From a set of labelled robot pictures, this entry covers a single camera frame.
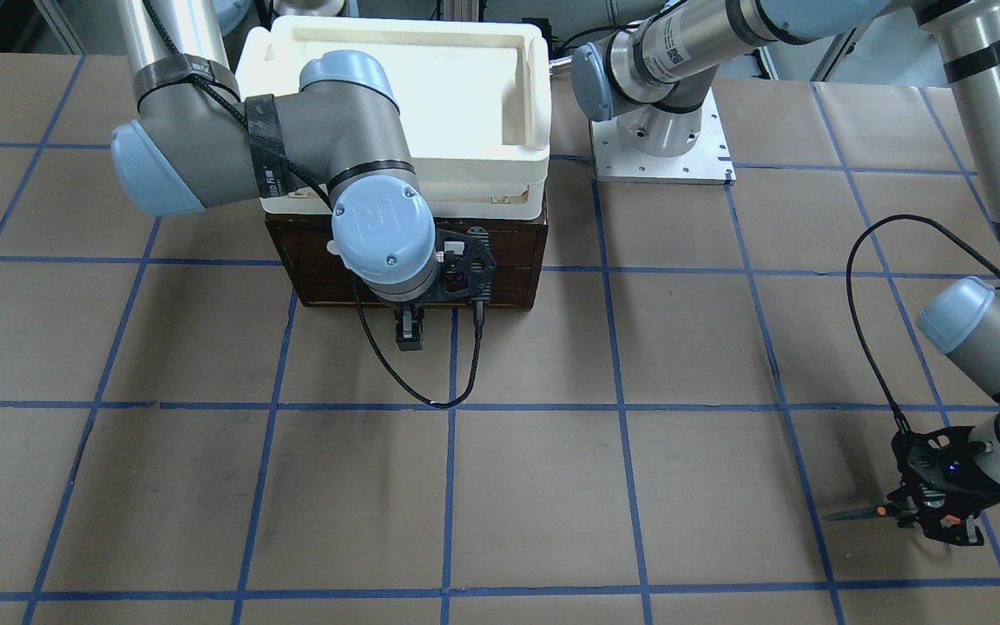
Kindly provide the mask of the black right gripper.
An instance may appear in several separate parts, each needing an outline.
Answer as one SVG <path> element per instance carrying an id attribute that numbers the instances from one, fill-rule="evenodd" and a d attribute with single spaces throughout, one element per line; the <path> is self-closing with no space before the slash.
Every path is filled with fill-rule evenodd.
<path id="1" fill-rule="evenodd" d="M 397 302 L 396 340 L 401 352 L 422 351 L 425 308 L 440 302 L 492 301 L 497 263 L 491 253 L 488 230 L 471 227 L 467 233 L 438 229 L 432 281 L 405 301 Z"/>

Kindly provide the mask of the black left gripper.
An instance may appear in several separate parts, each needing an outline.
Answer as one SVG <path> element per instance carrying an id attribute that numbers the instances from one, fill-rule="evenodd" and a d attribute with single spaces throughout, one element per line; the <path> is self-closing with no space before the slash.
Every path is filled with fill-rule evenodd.
<path id="1" fill-rule="evenodd" d="M 1000 503 L 1000 483 L 979 466 L 971 426 L 933 432 L 896 432 L 891 450 L 900 486 L 889 494 L 889 516 L 900 529 L 918 527 L 925 537 L 953 546 L 983 546 L 977 519 Z"/>

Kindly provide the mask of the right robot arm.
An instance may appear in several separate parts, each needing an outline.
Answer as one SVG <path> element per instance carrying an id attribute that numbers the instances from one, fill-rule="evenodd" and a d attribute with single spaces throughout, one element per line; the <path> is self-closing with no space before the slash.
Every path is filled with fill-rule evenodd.
<path id="1" fill-rule="evenodd" d="M 289 95 L 242 95 L 209 1 L 122 1 L 138 117 L 114 130 L 128 197 L 150 216 L 198 213 L 311 189 L 354 285 L 393 309 L 417 349 L 422 312 L 467 301 L 476 331 L 496 264 L 484 239 L 439 229 L 421 193 L 400 107 L 373 56 L 331 51 Z"/>

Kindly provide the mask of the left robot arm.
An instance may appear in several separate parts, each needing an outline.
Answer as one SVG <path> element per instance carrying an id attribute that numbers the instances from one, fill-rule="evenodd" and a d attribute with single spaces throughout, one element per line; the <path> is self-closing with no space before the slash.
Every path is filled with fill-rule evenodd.
<path id="1" fill-rule="evenodd" d="M 901 9 L 936 41 L 979 178 L 985 220 L 1000 249 L 1000 1 L 677 1 L 647 19 L 615 27 L 568 58 L 573 95 L 596 134 L 672 160 L 697 140 L 701 108 L 720 63 L 770 43 L 803 46 L 867 25 Z M 845 296 L 862 352 L 892 412 L 891 450 L 899 487 L 882 505 L 851 510 L 844 521 L 889 518 L 932 541 L 981 546 L 980 516 L 1000 504 L 1000 264 L 993 264 L 939 221 L 939 231 L 988 272 L 965 277 L 929 302 L 916 320 L 925 340 L 997 407 L 973 426 L 911 428 L 866 343 L 856 309 L 853 265 L 867 228 L 851 247 Z"/>

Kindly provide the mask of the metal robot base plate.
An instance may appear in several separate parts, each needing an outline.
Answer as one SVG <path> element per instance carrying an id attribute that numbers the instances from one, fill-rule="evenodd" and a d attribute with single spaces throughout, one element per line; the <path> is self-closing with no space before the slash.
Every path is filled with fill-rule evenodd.
<path id="1" fill-rule="evenodd" d="M 717 100 L 677 115 L 647 106 L 589 123 L 598 181 L 723 185 L 737 181 Z"/>

